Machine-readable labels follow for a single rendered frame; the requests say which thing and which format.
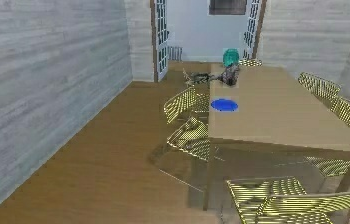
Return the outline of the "mottled grey brown ornament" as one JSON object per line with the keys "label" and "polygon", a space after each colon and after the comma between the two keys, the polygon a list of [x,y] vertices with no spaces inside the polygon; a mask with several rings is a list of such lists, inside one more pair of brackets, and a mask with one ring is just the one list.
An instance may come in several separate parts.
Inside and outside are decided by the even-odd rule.
{"label": "mottled grey brown ornament", "polygon": [[237,83],[239,66],[231,64],[225,68],[225,71],[220,76],[220,81],[228,86],[234,86]]}

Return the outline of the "white slatted rack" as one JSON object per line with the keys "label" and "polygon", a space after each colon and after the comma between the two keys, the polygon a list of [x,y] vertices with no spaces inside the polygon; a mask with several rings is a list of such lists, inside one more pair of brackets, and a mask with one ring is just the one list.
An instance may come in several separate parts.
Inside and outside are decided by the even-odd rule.
{"label": "white slatted rack", "polygon": [[168,57],[171,61],[181,61],[183,48],[181,46],[169,46]]}

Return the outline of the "white glazed room door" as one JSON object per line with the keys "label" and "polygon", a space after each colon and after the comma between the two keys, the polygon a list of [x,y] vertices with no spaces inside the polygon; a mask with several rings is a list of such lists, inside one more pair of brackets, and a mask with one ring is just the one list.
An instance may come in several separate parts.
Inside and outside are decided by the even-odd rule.
{"label": "white glazed room door", "polygon": [[158,81],[168,71],[167,0],[154,0]]}
{"label": "white glazed room door", "polygon": [[247,30],[244,32],[245,48],[243,51],[243,58],[247,60],[251,59],[253,55],[261,5],[262,0],[251,0]]}

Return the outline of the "teal round vase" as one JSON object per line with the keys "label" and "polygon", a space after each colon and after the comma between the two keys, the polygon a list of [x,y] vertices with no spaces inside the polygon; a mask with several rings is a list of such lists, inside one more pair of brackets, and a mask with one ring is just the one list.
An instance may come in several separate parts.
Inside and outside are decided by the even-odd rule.
{"label": "teal round vase", "polygon": [[223,54],[223,65],[228,67],[231,64],[237,64],[239,62],[239,58],[239,51],[237,49],[227,49]]}

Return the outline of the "tan wooden dining table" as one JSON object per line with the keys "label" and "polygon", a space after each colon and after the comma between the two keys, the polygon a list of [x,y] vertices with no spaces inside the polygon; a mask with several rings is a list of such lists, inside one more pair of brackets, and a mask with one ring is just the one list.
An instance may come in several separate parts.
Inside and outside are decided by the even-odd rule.
{"label": "tan wooden dining table", "polygon": [[[204,209],[209,207],[216,148],[350,160],[350,127],[281,67],[244,66],[232,87],[212,81],[210,99],[229,99],[238,108],[209,109],[211,158]],[[336,191],[349,188],[350,167]]]}

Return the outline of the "blue round plate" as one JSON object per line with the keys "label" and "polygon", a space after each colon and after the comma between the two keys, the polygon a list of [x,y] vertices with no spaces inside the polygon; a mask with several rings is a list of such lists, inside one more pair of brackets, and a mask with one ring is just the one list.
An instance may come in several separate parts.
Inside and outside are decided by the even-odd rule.
{"label": "blue round plate", "polygon": [[235,101],[223,98],[213,100],[210,105],[213,109],[222,112],[233,112],[239,108]]}

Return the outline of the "dark framed wall picture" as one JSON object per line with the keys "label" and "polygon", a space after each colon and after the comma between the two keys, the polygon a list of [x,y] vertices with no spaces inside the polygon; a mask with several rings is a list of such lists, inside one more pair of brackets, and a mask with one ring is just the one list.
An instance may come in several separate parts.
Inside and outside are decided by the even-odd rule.
{"label": "dark framed wall picture", "polygon": [[210,15],[244,15],[247,0],[210,0]]}

